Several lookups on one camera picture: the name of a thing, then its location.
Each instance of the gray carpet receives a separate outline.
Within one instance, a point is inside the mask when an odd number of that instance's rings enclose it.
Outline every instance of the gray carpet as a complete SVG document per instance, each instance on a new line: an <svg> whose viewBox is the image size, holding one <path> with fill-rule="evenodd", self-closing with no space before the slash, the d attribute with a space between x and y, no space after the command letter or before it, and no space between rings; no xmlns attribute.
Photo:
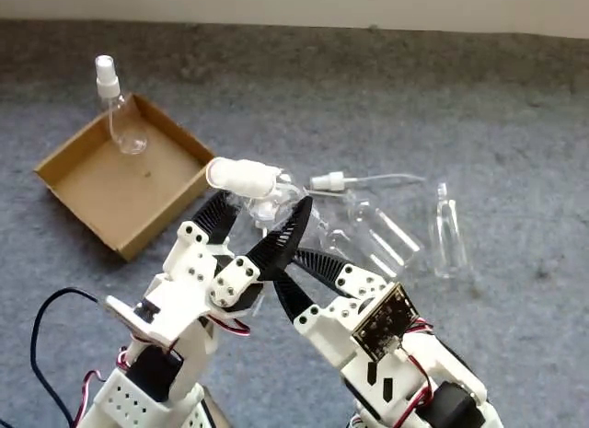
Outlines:
<svg viewBox="0 0 589 428"><path fill-rule="evenodd" d="M127 89L218 155L300 178L339 168L447 178L481 293L422 276L407 281L411 298L478 372L506 426L586 426L589 41L89 22L0 23L0 417L64 426L29 370L44 298L79 285L136 301L174 242L179 220L124 264L32 173L97 113L103 52ZM389 212L423 228L402 212L401 191L380 189ZM351 395L272 291L248 322L250 338L223 335L204 379L235 426L342 427ZM83 374L109 372L125 342L113 318L64 298L42 328L40 365L74 411Z"/></svg>

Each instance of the white spray nozzle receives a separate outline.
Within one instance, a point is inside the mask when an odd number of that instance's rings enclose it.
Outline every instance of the white spray nozzle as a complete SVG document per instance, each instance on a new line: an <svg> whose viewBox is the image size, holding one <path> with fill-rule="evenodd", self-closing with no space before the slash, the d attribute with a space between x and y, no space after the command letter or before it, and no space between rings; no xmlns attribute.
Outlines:
<svg viewBox="0 0 589 428"><path fill-rule="evenodd" d="M415 182L424 182L425 178L411 175L410 173L387 173L361 178L345 178L343 172L330 172L327 175L311 177L309 181L312 191L343 191L349 182L367 182L374 179L408 179Z"/></svg>
<svg viewBox="0 0 589 428"><path fill-rule="evenodd" d="M345 189L345 180L343 172L330 172L327 175L312 177L310 180L311 190L343 191Z"/></svg>
<svg viewBox="0 0 589 428"><path fill-rule="evenodd" d="M236 195L262 199L276 187L279 168L248 159L214 158L206 168L206 180L215 189Z"/></svg>
<svg viewBox="0 0 589 428"><path fill-rule="evenodd" d="M121 93L121 85L110 55L96 57L96 86L101 98L116 98Z"/></svg>

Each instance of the perforated white panel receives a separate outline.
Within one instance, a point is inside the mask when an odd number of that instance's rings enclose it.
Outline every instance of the perforated white panel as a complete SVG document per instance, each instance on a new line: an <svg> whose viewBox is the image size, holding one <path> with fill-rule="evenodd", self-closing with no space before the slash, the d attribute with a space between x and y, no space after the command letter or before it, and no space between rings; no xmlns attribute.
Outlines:
<svg viewBox="0 0 589 428"><path fill-rule="evenodd" d="M121 428L167 426L170 409L151 400L120 370L115 369L100 389L94 404Z"/></svg>
<svg viewBox="0 0 589 428"><path fill-rule="evenodd" d="M209 417L201 403L196 405L180 428L212 428Z"/></svg>

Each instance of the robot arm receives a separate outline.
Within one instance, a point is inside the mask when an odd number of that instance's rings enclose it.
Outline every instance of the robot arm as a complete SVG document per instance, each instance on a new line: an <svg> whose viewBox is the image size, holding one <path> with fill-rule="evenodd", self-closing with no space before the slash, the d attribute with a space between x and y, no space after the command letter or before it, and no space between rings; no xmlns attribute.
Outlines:
<svg viewBox="0 0 589 428"><path fill-rule="evenodd" d="M294 327L335 367L357 401L354 427L501 428L480 380L430 332L400 283L299 249L294 263L339 291L321 308L283 273L274 282Z"/></svg>
<svg viewBox="0 0 589 428"><path fill-rule="evenodd" d="M214 426L198 384L217 348L214 322L248 313L262 283L294 256L312 206L310 197L302 199L282 227L236 257L227 237L239 213L231 196L217 192L182 223L164 272L136 306L107 297L106 309L131 331L132 342L76 426Z"/></svg>

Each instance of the empty plastic bottle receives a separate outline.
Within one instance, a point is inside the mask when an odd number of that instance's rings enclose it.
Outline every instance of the empty plastic bottle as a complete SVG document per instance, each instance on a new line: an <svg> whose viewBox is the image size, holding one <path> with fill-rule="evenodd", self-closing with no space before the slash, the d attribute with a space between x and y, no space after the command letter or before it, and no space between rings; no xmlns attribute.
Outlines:
<svg viewBox="0 0 589 428"><path fill-rule="evenodd" d="M98 95L107 111L108 130L112 140L122 153L141 154L147 147L147 135L137 122L138 110L132 100L121 93L114 60L109 55L96 58Z"/></svg>
<svg viewBox="0 0 589 428"><path fill-rule="evenodd" d="M345 202L357 246L387 276L398 276L422 253L422 243L398 219L351 191Z"/></svg>
<svg viewBox="0 0 589 428"><path fill-rule="evenodd" d="M456 200L450 199L444 182L437 186L437 203L430 233L436 276L455 278L468 275L470 264L464 238L458 227Z"/></svg>

